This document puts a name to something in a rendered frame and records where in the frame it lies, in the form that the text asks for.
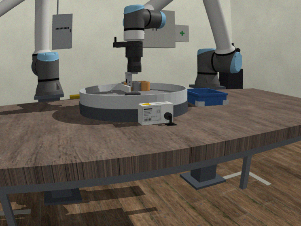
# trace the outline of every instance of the blue bin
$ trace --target blue bin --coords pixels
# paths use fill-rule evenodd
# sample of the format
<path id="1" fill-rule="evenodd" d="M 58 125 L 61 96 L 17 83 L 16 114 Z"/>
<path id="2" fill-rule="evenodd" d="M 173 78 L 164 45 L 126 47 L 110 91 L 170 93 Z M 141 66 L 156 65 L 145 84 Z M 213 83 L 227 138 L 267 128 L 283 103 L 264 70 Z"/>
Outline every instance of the blue bin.
<path id="1" fill-rule="evenodd" d="M 195 101 L 204 101 L 205 106 L 222 105 L 223 100 L 227 100 L 227 93 L 209 88 L 187 89 L 187 99 L 191 104 Z"/>

